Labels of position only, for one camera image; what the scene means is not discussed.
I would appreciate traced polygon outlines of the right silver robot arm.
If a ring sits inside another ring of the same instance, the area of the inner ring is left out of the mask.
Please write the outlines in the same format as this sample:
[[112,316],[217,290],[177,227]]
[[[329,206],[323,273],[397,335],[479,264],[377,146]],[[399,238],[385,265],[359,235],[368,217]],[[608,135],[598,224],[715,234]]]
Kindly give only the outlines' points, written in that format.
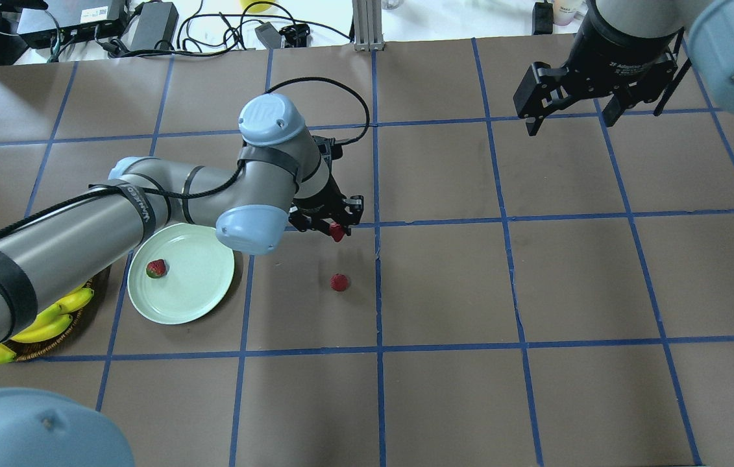
[[566,61],[532,63],[515,111],[531,136],[549,115],[589,99],[608,98],[607,126],[642,102],[660,115],[690,70],[734,114],[734,1],[589,1]]

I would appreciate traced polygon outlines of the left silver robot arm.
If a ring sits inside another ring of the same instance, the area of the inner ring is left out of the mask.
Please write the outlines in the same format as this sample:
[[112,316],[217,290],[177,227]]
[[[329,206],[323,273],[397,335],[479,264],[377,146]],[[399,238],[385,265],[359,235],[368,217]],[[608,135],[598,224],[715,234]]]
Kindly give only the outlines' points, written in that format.
[[[288,224],[334,239],[359,224],[363,196],[343,195],[331,170],[341,147],[322,149],[289,97],[253,98],[238,123],[233,171],[124,158],[84,194],[0,230],[0,343],[170,222],[213,227],[222,245],[254,256],[274,251]],[[0,466],[134,464],[104,414],[52,391],[0,387]]]

